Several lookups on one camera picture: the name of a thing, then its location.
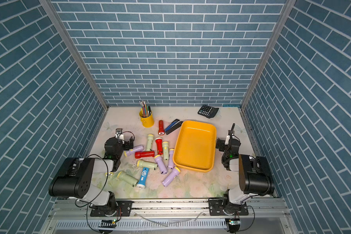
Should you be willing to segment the green flashlight yellow button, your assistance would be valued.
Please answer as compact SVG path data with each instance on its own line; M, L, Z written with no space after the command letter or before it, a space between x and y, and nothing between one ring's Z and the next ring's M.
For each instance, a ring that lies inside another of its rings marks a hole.
M162 142L162 151L163 151L163 159L165 161L169 160L169 142L168 141L163 141Z

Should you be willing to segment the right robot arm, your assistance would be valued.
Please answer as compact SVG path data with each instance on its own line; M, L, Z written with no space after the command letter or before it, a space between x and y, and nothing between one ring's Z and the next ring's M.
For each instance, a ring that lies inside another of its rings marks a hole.
M240 146L240 140L233 136L216 142L216 149L223 152L224 168L238 173L238 186L227 189L220 198L208 199L211 216L248 215L246 202L249 199L274 193L275 182L267 159L240 154Z

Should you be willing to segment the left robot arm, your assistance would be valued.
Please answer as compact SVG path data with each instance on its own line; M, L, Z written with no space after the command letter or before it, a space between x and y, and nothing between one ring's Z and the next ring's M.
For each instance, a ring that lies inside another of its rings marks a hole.
M108 176L118 170L124 151L134 148L135 136L125 140L123 133L109 138L104 144L104 157L92 154L86 158L67 158L53 178L48 193L52 197L76 198L84 202L80 208L91 209L91 217L129 216L131 201L116 201L113 192L105 191L92 184L94 174Z

